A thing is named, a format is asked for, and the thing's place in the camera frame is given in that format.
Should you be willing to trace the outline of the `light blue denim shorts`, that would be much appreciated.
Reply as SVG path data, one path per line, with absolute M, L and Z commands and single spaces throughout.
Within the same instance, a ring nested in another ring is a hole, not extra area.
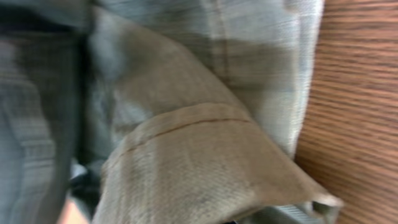
M 323 6 L 2 1 L 1 222 L 336 222 L 293 160 Z

